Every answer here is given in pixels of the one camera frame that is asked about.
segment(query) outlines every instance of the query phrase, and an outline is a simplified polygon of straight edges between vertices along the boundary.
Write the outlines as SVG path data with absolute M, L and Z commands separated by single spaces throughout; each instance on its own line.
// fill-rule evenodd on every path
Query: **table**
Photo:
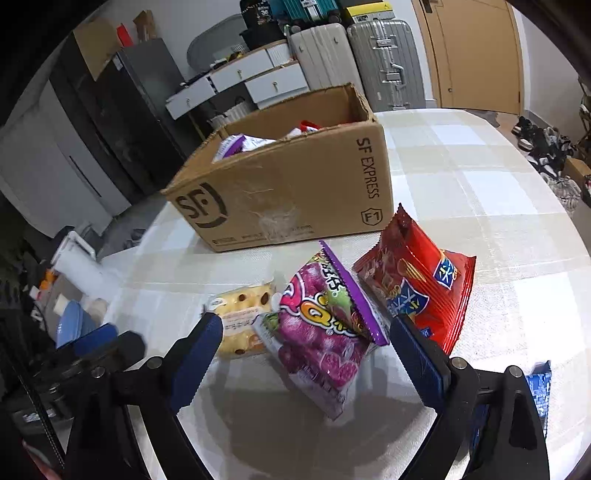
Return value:
M 553 479 L 571 471 L 591 440 L 591 260 L 571 220 L 523 156 L 467 112 L 379 113 L 395 203 L 441 248 L 477 255 L 475 285 L 453 356 L 503 371 L 552 361 L 548 455 Z M 378 234 L 329 241 L 350 267 Z M 212 294 L 272 277 L 284 282 L 317 242 L 216 254 L 171 204 L 136 249 L 105 321 L 144 335 L 165 354 L 197 323 Z M 394 349 L 362 363 L 351 403 L 335 422 L 260 355 L 212 364 L 179 419 L 215 478 L 395 479 L 434 420 Z M 164 478 L 137 411 L 152 478 Z M 459 459 L 449 478 L 460 478 Z

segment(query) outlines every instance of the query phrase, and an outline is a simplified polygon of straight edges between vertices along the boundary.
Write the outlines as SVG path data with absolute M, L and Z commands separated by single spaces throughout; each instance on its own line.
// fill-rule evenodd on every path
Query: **packaged bread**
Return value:
M 271 311 L 271 283 L 244 287 L 216 296 L 209 311 L 222 319 L 223 339 L 217 349 L 220 358 L 239 358 L 265 351 L 265 346 L 252 328 L 257 315 Z

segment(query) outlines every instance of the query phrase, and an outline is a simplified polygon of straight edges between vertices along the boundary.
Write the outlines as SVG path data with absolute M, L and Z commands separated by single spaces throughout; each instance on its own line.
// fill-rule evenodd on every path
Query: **red snack bag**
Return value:
M 353 270 L 391 314 L 409 315 L 449 355 L 464 323 L 475 265 L 476 257 L 439 250 L 399 205 L 378 244 Z

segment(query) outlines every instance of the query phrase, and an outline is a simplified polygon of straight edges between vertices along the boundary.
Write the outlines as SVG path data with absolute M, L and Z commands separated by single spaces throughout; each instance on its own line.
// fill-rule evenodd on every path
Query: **sf express logo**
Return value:
M 228 209 L 220 194 L 209 183 L 176 197 L 179 208 L 191 212 L 189 218 L 199 228 L 214 228 L 228 219 Z

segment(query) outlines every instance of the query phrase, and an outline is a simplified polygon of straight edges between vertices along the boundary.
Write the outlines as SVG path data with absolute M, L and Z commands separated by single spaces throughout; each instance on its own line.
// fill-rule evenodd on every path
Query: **white suitcase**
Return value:
M 351 82 L 364 93 L 347 32 L 341 24 L 312 27 L 290 38 L 310 90 Z

